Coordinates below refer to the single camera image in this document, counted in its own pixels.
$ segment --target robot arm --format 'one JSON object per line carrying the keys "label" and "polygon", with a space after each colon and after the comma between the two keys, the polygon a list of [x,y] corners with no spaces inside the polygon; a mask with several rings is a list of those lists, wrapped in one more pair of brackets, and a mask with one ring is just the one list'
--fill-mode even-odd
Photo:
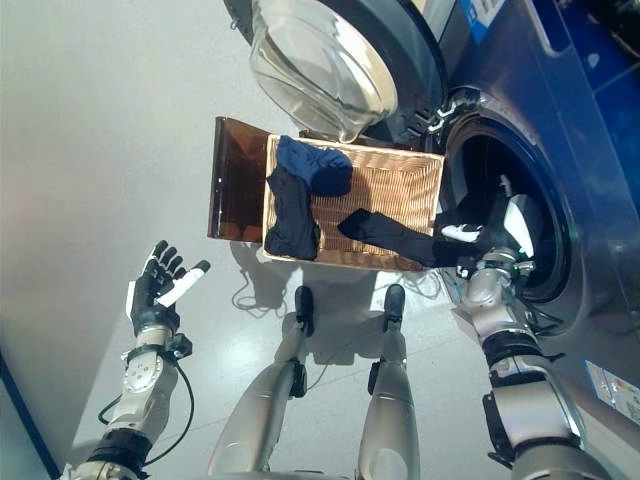
{"label": "robot arm", "polygon": [[169,400],[177,382],[177,361],[191,354],[191,342],[181,333],[175,302],[209,270],[206,261],[188,272],[177,250],[162,241],[145,262],[137,280],[129,283],[127,316],[136,346],[126,356],[127,368],[113,418],[89,459],[64,480],[135,480],[147,454],[167,425]]}
{"label": "robot arm", "polygon": [[504,228],[490,233],[501,241],[476,264],[454,310],[489,366],[492,391],[483,398],[495,448],[489,456],[512,469],[514,480],[609,479],[583,451],[584,427],[553,372],[554,359],[542,353],[526,317],[515,308],[515,284],[535,268],[534,235],[525,221],[531,203],[523,197],[512,197],[502,210]]}

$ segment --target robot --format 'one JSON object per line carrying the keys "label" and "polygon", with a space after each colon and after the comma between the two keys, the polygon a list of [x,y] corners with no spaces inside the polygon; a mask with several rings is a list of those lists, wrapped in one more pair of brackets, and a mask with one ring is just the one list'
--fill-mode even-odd
{"label": "robot", "polygon": [[[487,225],[442,229],[444,236],[473,243],[483,252],[475,264],[459,265],[460,275],[468,282],[454,313],[460,327],[477,339],[489,368],[492,390],[483,398],[495,448],[489,457],[511,469],[514,480],[607,480],[606,470],[583,450],[580,415],[554,374],[555,357],[545,356],[536,341],[532,312],[518,308],[518,289],[535,268],[538,216],[529,197],[498,196]],[[182,373],[178,360],[191,353],[189,340],[177,333],[175,302],[209,269],[205,261],[188,272],[177,269],[182,258],[176,254],[175,248],[160,242],[141,276],[129,284],[127,314],[136,346],[126,356],[122,396],[98,446],[85,463],[67,469],[64,480],[147,476],[147,454],[166,426],[171,392]],[[269,470],[287,402],[306,392],[302,352],[314,330],[311,290],[299,287],[295,300],[296,322],[273,363],[253,380],[236,405],[213,451],[206,478],[337,479],[317,472]],[[358,480],[420,476],[418,432],[400,331],[403,307],[403,288],[390,286],[380,359],[369,376],[371,401],[356,467]]]}

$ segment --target wicker basket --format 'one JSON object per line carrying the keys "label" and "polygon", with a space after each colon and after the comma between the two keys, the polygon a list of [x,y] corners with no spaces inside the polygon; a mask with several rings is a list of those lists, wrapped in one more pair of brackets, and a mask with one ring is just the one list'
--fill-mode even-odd
{"label": "wicker basket", "polygon": [[[278,135],[267,142],[266,176],[276,167]],[[380,212],[408,228],[432,234],[436,215],[444,157],[430,153],[297,139],[318,148],[336,148],[353,164],[351,191],[341,197],[311,197],[311,210],[320,226],[318,256],[313,263],[380,270],[420,271],[425,268],[391,250],[351,240],[338,230],[338,224],[358,208]],[[275,198],[264,192],[262,238],[276,223]],[[264,252],[278,260],[296,260]]]}

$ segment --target sticker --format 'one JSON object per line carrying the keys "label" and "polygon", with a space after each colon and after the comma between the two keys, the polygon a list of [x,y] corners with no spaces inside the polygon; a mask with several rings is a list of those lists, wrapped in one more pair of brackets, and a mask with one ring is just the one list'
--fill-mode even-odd
{"label": "sticker", "polygon": [[631,421],[640,425],[640,388],[585,360],[596,396]]}
{"label": "sticker", "polygon": [[471,35],[479,44],[489,31],[489,25],[496,18],[506,0],[461,0]]}

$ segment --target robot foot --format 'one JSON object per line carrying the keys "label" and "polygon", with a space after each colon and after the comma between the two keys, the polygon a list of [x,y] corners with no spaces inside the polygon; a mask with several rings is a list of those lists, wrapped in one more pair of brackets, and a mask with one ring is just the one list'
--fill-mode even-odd
{"label": "robot foot", "polygon": [[404,288],[402,285],[394,283],[387,288],[384,297],[384,331],[389,329],[391,324],[400,328],[402,324],[402,313],[404,312]]}

